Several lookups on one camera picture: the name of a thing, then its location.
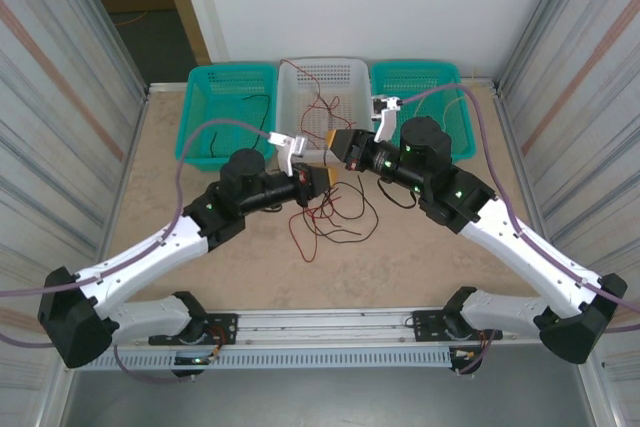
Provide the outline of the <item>white plastic basket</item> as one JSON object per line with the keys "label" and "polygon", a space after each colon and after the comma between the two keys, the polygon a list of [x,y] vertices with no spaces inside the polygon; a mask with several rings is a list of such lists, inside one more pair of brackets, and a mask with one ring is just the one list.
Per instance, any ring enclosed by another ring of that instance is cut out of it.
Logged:
{"label": "white plastic basket", "polygon": [[308,139],[303,162],[335,163],[326,133],[348,128],[372,131],[371,101],[369,70],[361,60],[283,60],[278,71],[276,130]]}

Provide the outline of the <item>teal plastic basket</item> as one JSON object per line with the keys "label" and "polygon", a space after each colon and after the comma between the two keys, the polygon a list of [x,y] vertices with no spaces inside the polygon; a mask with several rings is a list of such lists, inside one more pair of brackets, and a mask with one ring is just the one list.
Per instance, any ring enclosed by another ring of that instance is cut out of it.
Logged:
{"label": "teal plastic basket", "polygon": [[[236,119],[264,132],[275,129],[277,72],[264,63],[214,64],[194,68],[188,77],[175,156],[180,157],[197,127],[212,119]],[[269,160],[275,147],[236,125],[204,129],[185,162],[204,172],[220,170],[237,150],[254,148]]]}
{"label": "teal plastic basket", "polygon": [[[370,68],[374,96],[406,99],[434,87],[459,83],[458,68],[446,62],[414,60],[374,63]],[[397,128],[391,139],[400,145],[401,125],[414,116],[429,116],[452,140],[454,162],[471,159],[476,153],[475,139],[465,94],[448,89],[402,107],[397,114]]]}

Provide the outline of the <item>aluminium table side bar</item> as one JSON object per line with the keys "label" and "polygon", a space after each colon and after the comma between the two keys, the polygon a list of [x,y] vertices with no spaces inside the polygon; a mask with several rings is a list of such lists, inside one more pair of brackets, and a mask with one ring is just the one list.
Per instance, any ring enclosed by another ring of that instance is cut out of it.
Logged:
{"label": "aluminium table side bar", "polygon": [[543,239],[547,240],[547,228],[542,219],[541,209],[538,207],[533,193],[524,156],[518,146],[512,123],[508,116],[507,104],[505,103],[500,89],[494,87],[493,97],[494,107],[507,145],[507,150],[515,171],[520,196],[527,213],[528,225]]}
{"label": "aluminium table side bar", "polygon": [[119,183],[117,185],[117,190],[115,193],[112,209],[108,216],[108,220],[100,241],[99,249],[97,251],[96,258],[94,260],[94,263],[97,264],[98,266],[102,265],[103,262],[108,259],[110,246],[111,246],[113,235],[116,229],[118,217],[121,211],[122,202],[125,196],[127,184],[129,181],[131,169],[134,163],[136,151],[139,145],[139,139],[141,136],[142,129],[144,127],[144,122],[147,116],[148,109],[149,109],[149,98],[146,98],[144,103],[141,106],[141,110],[139,112],[139,116],[137,118],[137,122],[135,124],[135,128],[132,133],[131,142],[129,144],[129,148],[128,148],[128,151],[126,152],[126,156],[124,158],[124,162],[122,165],[121,175],[120,175]]}

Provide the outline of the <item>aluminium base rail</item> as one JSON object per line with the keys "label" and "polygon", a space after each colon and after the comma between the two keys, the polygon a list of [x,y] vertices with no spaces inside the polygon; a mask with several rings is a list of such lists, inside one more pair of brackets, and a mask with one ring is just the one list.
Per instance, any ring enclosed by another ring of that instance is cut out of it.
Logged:
{"label": "aluminium base rail", "polygon": [[311,346],[417,342],[409,327],[409,309],[245,310],[207,312],[189,308],[174,296],[148,302],[131,302],[117,308],[108,319],[117,325],[111,344],[125,345],[157,335],[174,336],[190,321],[208,313],[239,316],[234,345]]}

